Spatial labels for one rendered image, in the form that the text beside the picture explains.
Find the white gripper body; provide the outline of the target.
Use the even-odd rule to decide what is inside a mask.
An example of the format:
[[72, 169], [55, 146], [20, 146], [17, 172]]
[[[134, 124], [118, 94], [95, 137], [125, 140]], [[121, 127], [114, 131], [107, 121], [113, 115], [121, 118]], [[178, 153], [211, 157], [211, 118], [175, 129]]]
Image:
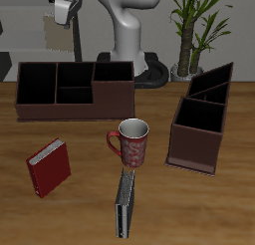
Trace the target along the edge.
[[82, 7], [83, 0], [73, 2], [66, 0], [55, 0], [55, 22], [59, 25], [68, 25], [71, 19]]

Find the dark brown desk caddy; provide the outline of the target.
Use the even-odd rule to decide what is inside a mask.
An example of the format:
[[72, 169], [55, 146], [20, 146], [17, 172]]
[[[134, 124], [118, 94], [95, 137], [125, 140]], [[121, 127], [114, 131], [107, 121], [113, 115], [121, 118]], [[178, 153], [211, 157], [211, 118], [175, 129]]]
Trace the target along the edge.
[[191, 79], [176, 109], [165, 165], [215, 175], [234, 63]]
[[24, 62], [15, 107], [20, 122], [124, 120], [134, 116], [131, 62]]

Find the red book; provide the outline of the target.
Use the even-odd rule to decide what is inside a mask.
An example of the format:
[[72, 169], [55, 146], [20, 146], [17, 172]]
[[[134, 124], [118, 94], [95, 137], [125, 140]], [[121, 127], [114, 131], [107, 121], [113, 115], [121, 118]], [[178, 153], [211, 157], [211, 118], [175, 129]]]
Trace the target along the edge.
[[66, 144], [55, 138], [27, 160], [36, 194], [43, 198], [71, 175]]

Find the black book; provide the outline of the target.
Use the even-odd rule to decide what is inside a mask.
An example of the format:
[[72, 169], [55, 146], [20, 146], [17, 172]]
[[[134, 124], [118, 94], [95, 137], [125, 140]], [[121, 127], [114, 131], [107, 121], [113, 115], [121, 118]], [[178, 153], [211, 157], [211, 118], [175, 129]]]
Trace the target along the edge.
[[115, 202], [118, 238], [128, 239], [134, 203], [134, 171], [123, 170]]

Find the beige panel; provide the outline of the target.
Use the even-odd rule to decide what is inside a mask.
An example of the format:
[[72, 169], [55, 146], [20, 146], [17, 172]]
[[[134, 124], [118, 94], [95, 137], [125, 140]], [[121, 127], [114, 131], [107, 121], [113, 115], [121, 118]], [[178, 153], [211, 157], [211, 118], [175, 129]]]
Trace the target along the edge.
[[73, 52], [73, 23], [70, 23], [68, 27], [59, 25], [55, 22], [52, 13], [46, 14], [43, 20], [46, 48], [55, 51]]

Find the black pole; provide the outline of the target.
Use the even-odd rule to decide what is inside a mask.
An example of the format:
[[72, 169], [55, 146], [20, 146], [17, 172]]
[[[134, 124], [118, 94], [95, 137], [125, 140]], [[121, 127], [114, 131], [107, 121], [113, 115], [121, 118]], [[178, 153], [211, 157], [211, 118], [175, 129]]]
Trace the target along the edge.
[[80, 29], [79, 29], [79, 20], [78, 14], [73, 18], [73, 35], [74, 35], [74, 53], [75, 53], [75, 62], [82, 62], [82, 47], [80, 39]]

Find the black block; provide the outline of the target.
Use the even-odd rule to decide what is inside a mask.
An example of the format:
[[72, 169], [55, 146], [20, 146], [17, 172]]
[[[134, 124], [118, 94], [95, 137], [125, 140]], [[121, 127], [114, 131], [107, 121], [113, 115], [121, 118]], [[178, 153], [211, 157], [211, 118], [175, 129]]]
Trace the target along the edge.
[[0, 52], [0, 82], [9, 80], [9, 72], [12, 68], [12, 61], [9, 52]]

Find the green pot plant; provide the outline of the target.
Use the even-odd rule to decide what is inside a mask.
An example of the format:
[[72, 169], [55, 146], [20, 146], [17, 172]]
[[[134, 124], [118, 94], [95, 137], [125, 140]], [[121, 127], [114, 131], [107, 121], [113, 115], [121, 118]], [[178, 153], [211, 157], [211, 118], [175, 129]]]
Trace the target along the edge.
[[213, 28], [218, 11], [204, 17], [204, 14], [220, 0], [173, 1], [177, 8], [171, 12], [169, 19], [175, 23], [178, 29], [176, 34], [181, 42], [178, 63], [172, 67], [171, 77], [184, 82], [199, 75], [200, 54], [204, 50], [213, 50], [211, 43], [221, 36], [229, 35], [230, 31], [224, 31], [228, 18]]

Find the red patterned mug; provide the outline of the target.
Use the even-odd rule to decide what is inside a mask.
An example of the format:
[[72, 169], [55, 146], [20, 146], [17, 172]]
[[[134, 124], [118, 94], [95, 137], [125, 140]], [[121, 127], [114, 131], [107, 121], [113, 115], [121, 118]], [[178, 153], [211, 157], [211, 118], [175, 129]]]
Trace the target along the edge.
[[[148, 124], [140, 119], [127, 119], [120, 123], [118, 131], [109, 131], [107, 144], [117, 154], [122, 163], [127, 167], [137, 168], [144, 162]], [[121, 144], [121, 149], [115, 148], [111, 143], [111, 137], [116, 136]]]

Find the flat black base plate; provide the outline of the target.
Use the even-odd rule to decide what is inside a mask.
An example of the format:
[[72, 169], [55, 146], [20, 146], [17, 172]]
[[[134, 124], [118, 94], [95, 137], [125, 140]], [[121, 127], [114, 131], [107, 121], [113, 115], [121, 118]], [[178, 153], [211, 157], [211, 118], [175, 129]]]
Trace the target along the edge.
[[156, 89], [163, 87], [169, 78], [168, 68], [158, 60], [154, 52], [145, 52], [148, 69], [137, 77], [132, 76], [131, 64], [125, 62], [111, 62], [108, 52], [100, 53], [97, 58], [95, 76], [96, 81], [131, 81], [134, 80], [136, 89]]

